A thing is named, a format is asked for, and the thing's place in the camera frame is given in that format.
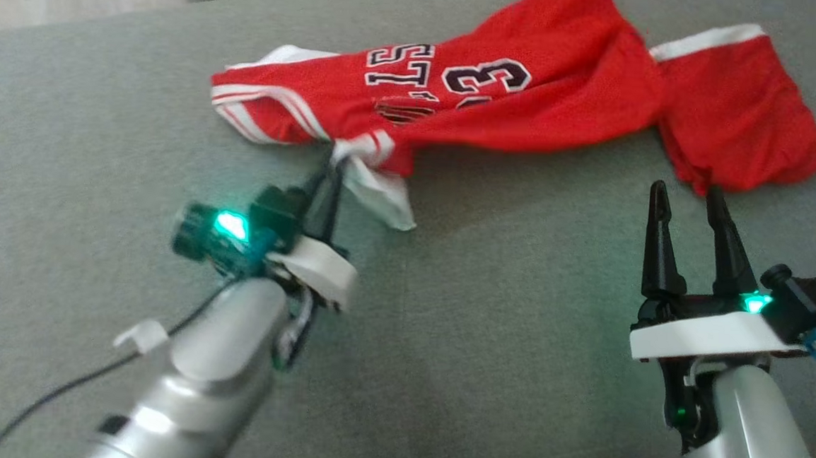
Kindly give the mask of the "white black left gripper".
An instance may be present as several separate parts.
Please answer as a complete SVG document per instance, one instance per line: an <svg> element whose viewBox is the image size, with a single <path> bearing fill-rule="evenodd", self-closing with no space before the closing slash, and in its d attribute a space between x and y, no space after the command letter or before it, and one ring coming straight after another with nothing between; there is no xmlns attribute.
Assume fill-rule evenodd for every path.
<svg viewBox="0 0 816 458"><path fill-rule="evenodd" d="M251 203L249 218L254 243L259 236L275 237L255 248L258 256L338 312L348 308L357 278L347 252L333 243L347 161L331 166L330 156L322 157L305 190L267 187Z"/></svg>

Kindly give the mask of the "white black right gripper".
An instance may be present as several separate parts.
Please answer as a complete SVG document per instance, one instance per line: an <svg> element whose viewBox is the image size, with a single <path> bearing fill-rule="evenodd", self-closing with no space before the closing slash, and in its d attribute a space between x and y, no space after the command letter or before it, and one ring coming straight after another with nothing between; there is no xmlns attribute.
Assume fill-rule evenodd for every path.
<svg viewBox="0 0 816 458"><path fill-rule="evenodd" d="M677 270L670 235L671 208L666 183L657 180L649 196L641 294L683 297L643 302L638 322L631 327L631 358L804 354L802 344L784 343L762 317L773 300L755 293L757 280L722 189L708 188L706 214L714 237L713 293L735 295L731 300L685 295L687 284Z"/></svg>

